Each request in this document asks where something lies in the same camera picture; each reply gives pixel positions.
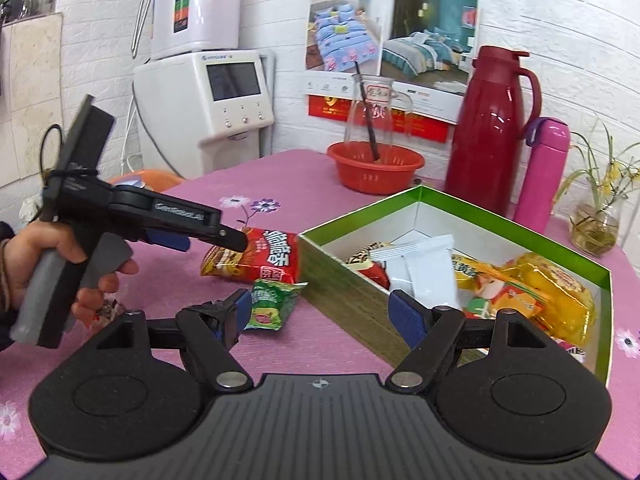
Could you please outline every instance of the table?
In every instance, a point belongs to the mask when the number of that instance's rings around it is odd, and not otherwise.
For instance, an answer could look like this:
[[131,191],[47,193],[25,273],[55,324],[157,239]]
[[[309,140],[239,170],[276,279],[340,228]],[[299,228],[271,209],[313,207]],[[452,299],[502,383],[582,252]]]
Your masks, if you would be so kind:
[[[265,229],[301,232],[344,213],[369,205],[377,197],[350,191],[338,182],[334,163],[325,155],[293,150],[217,171],[170,190],[171,194],[211,206],[226,206],[223,222],[241,226],[238,220],[253,213],[253,202],[270,201],[271,212],[255,212],[249,225]],[[566,225],[553,221],[547,235],[569,244]],[[118,298],[127,308],[142,308],[149,318],[172,317],[185,306],[224,298],[237,283],[201,277],[199,267],[207,245],[194,241],[187,253],[134,244],[140,273],[122,279]],[[627,345],[614,343],[609,391],[613,399],[611,422],[599,455],[627,477],[640,473],[640,280],[620,248],[599,260],[612,271],[615,332],[630,332]],[[0,415],[9,403],[15,407],[20,428],[13,440],[0,438],[0,472],[8,480],[20,478],[42,459],[43,453],[27,418],[28,397],[34,386],[82,342],[78,324],[55,351],[15,344],[0,352]],[[177,351],[154,354],[179,365]],[[301,300],[279,332],[250,331],[241,336],[232,354],[255,381],[265,372],[300,374],[353,374],[373,372],[381,378],[391,367],[352,339],[313,306]]]

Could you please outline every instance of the silver screw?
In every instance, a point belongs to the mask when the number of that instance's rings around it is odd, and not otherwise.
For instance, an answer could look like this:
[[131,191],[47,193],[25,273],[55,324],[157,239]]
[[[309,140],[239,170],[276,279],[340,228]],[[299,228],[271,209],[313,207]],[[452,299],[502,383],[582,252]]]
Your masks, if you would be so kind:
[[415,372],[398,372],[392,375],[391,382],[399,388],[415,388],[422,384],[422,377]]
[[216,377],[216,382],[223,388],[237,388],[244,386],[249,379],[242,372],[222,372]]

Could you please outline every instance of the orange chair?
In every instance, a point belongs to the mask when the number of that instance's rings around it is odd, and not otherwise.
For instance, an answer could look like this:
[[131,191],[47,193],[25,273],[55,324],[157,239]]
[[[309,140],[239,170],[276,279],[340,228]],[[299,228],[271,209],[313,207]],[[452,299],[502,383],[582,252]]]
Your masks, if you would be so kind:
[[123,176],[112,178],[110,182],[114,184],[115,182],[133,179],[134,177],[140,177],[145,184],[147,184],[158,193],[164,193],[167,189],[178,186],[178,184],[181,184],[185,181],[183,178],[180,178],[173,173],[169,173],[168,171],[140,170],[134,171],[133,173],[127,173]]

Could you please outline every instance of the finger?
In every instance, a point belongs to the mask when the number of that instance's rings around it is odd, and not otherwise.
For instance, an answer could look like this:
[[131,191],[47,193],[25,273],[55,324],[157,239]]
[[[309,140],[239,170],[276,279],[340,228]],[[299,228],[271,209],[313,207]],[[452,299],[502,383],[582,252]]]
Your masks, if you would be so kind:
[[98,282],[98,288],[106,292],[107,294],[113,294],[118,291],[118,287],[120,286],[120,281],[114,272],[111,274],[106,274],[105,276],[100,278]]
[[57,249],[68,261],[79,264],[86,254],[76,241],[71,227],[60,222],[35,221],[24,229],[26,243],[37,251]]
[[104,294],[101,290],[97,290],[96,288],[81,288],[78,291],[78,303],[81,303],[91,310],[100,310],[103,301]]
[[74,303],[71,306],[71,313],[77,320],[82,321],[86,327],[88,327],[92,320],[94,320],[95,311],[85,307],[81,303]]
[[127,260],[120,266],[118,272],[123,274],[136,274],[139,270],[140,268],[135,260]]

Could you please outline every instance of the gripper handle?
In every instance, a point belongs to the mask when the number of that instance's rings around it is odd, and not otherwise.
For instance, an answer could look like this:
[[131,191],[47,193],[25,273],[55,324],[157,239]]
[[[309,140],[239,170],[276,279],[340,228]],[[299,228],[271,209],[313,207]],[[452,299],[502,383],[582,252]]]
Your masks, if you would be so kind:
[[[96,237],[97,244],[92,244],[85,233],[81,245],[90,257],[81,264],[68,262],[55,249],[42,253],[11,329],[11,339],[46,348],[60,345],[78,289],[97,288],[101,276],[115,272],[133,254],[118,235],[97,233]],[[91,245],[95,245],[93,251],[88,250]]]

